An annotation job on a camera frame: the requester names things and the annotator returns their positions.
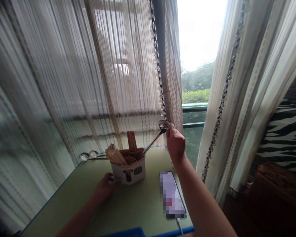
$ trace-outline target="green table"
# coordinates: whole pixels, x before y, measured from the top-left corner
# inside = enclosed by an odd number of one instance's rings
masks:
[[[172,171],[179,179],[165,146],[153,147],[146,154],[146,177],[137,183],[121,185],[92,217],[85,236],[101,236],[141,227],[146,236],[178,229],[175,219],[166,219],[159,190],[159,171]],[[81,163],[22,233],[26,236],[54,236],[77,213],[106,172],[108,160]],[[181,219],[182,228],[192,226],[189,214]]]

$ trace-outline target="wooden chopsticks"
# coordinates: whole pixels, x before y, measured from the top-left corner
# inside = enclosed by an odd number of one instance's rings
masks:
[[[127,140],[128,140],[129,151],[130,152],[136,151],[137,144],[136,144],[135,133],[133,131],[127,131]]]
[[[106,157],[113,163],[128,166],[126,160],[118,149],[115,149],[114,144],[110,144],[105,150]]]

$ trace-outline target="charging cable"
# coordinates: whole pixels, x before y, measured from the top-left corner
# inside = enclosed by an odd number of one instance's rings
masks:
[[[178,223],[178,226],[179,226],[179,229],[180,229],[180,231],[181,231],[181,235],[182,235],[182,237],[184,237],[184,234],[183,234],[183,230],[182,230],[182,227],[181,227],[181,220],[180,220],[180,218],[176,218],[176,220],[177,220],[177,223]]]

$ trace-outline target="curtain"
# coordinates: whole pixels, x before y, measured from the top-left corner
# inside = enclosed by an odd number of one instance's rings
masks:
[[[239,49],[231,65],[244,4]],[[226,75],[231,79],[228,92]],[[197,164],[201,175],[219,120],[215,113],[224,99],[205,183],[221,206],[230,185],[238,191],[245,183],[267,122],[295,77],[296,1],[230,0]]]
[[[81,152],[159,133],[152,48],[145,1],[0,2],[0,225],[23,229]],[[181,78],[168,74],[169,97]],[[167,109],[182,125],[178,103]]]
[[[183,134],[182,83],[176,0],[153,1],[168,121]]]

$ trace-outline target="metal spoon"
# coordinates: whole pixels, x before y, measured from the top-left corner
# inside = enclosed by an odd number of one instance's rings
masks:
[[[105,154],[103,155],[99,155],[99,153],[97,151],[90,151],[89,153],[86,153],[86,152],[82,152],[80,155],[79,155],[79,158],[82,160],[82,161],[87,161],[87,160],[91,160],[91,159],[99,159],[99,160],[106,160],[106,158],[99,158],[99,157],[102,157],[102,156],[105,156]]]
[[[158,125],[161,130],[160,133],[152,140],[152,142],[146,147],[146,149],[144,149],[144,151],[142,152],[140,157],[144,157],[144,155],[147,153],[147,151],[152,146],[152,144],[155,143],[155,141],[158,139],[158,137],[160,137],[161,134],[165,133],[168,130],[168,128],[170,127],[170,124],[165,120],[160,120]]]

